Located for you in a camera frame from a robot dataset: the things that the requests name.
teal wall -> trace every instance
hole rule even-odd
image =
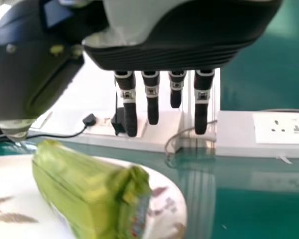
[[[299,108],[299,0],[285,0],[265,34],[221,72],[222,110]]]

power strip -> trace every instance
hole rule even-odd
[[[216,155],[299,158],[299,113],[220,111]]]

gray cable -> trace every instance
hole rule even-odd
[[[212,124],[212,123],[216,123],[217,120],[213,120],[211,122],[208,122],[207,124]],[[187,128],[187,129],[184,129],[182,130],[181,132],[175,134],[174,136],[172,136],[168,141],[167,143],[165,144],[165,154],[167,157],[169,157],[171,154],[168,152],[167,148],[169,146],[169,144],[176,138],[180,137],[183,133],[186,133],[188,131],[192,131],[192,130],[195,130],[195,127],[192,127],[192,128]],[[211,142],[216,142],[216,137],[213,136],[213,135],[210,135],[210,134],[205,134],[205,135],[202,135],[201,136],[201,139],[204,139],[206,141],[211,141]]]
[[[295,112],[295,113],[299,113],[299,109],[296,108],[276,108],[276,109],[265,109],[265,110],[260,110],[260,111],[265,111],[265,112]],[[216,123],[217,120],[211,121],[208,124],[211,123]],[[174,136],[172,136],[167,143],[165,144],[165,154],[167,157],[169,157],[171,154],[168,152],[167,148],[169,146],[169,144],[176,138],[180,137],[182,134],[188,132],[188,131],[192,131],[195,130],[195,128],[188,128],[188,129],[184,129],[181,132],[175,134]],[[211,142],[216,142],[216,138],[214,138],[212,135],[202,135],[201,139],[204,139],[206,141],[211,141]]]

printed label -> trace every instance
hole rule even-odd
[[[134,214],[131,235],[132,238],[141,238],[146,225],[146,215],[150,204],[150,196],[141,197],[139,206]]]

black plug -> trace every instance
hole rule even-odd
[[[96,117],[94,114],[89,114],[83,119],[83,124],[85,125],[85,128],[92,127],[96,125]]]

